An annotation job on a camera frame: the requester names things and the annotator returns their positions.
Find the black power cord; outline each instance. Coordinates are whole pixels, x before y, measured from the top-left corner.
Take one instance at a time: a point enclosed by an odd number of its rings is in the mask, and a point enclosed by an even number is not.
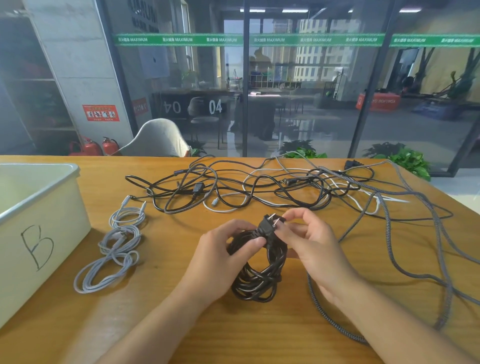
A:
[[[233,293],[246,301],[269,302],[276,294],[276,285],[281,282],[282,268],[287,258],[287,244],[275,235],[277,221],[285,219],[279,215],[265,215],[255,230],[244,231],[235,236],[227,247],[227,252],[232,255],[251,239],[264,237],[267,242],[267,259],[270,265],[261,272],[253,269],[250,264],[245,264],[232,284]]]

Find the plastic bin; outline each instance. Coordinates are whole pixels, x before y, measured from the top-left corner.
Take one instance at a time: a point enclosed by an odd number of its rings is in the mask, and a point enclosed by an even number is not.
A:
[[[76,164],[0,164],[0,327],[90,231],[79,175]]]

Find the wooden table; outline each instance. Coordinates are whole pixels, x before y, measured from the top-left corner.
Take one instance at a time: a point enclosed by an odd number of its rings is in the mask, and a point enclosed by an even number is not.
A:
[[[243,218],[257,224],[272,209],[258,202],[231,214],[216,214],[202,205],[184,213],[165,215],[149,202],[148,223],[142,228],[143,242],[138,250],[141,263],[114,288],[80,295],[73,290],[73,278],[86,264],[100,257],[97,242],[110,230],[108,218],[128,194],[141,194],[125,181],[135,174],[155,181],[183,169],[193,158],[134,157],[13,157],[0,162],[63,163],[74,162],[81,168],[78,179],[92,230],[74,252],[53,273],[34,296],[0,329],[0,363],[93,363],[114,342],[125,335],[150,310],[158,305],[180,280],[202,233],[231,218]],[[259,158],[242,161],[259,165]],[[288,166],[308,168],[305,161],[289,159]],[[319,159],[317,163],[341,169],[343,159]],[[398,182],[391,166],[375,168],[376,177]],[[444,220],[445,227],[458,246],[479,257],[480,216],[427,182],[404,172],[411,186],[424,192],[432,202],[454,212]],[[313,197],[304,189],[297,196]],[[360,201],[364,197],[355,193]],[[428,216],[427,209],[415,198],[412,202],[388,203],[392,217]],[[337,236],[358,215],[340,200],[334,199],[318,215],[330,223]],[[342,243],[353,266],[387,295],[432,324],[439,311],[443,289],[428,280],[401,275],[390,263],[385,246],[385,222],[365,217]],[[416,273],[440,275],[434,251],[431,222],[394,223],[393,249],[398,262]],[[480,297],[480,267],[460,258],[449,247],[445,259],[454,284],[476,298]],[[264,267],[266,257],[257,254],[251,263]],[[316,311],[307,291],[305,269],[298,260],[289,259],[282,272],[283,281],[270,303],[238,300],[231,292],[214,303],[187,335],[172,363],[380,363],[372,349],[338,333]],[[346,319],[331,307],[332,317],[351,328]],[[446,335],[480,358],[480,308],[458,298],[453,301],[452,317],[444,329]]]

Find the number 04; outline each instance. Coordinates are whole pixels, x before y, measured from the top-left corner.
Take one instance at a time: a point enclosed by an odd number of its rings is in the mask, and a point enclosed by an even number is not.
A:
[[[215,111],[222,112],[222,103],[221,100],[218,101],[217,105],[215,106],[215,100],[210,100],[208,104],[210,108],[210,114],[215,114]]]

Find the red fire extinguisher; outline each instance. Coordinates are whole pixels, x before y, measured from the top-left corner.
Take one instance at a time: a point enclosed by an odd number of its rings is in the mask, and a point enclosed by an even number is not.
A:
[[[106,136],[104,136],[102,147],[105,151],[105,154],[108,156],[111,156],[120,149],[119,144],[115,139],[108,138]]]
[[[102,156],[103,151],[100,145],[86,136],[82,137],[85,140],[84,151],[88,156]]]

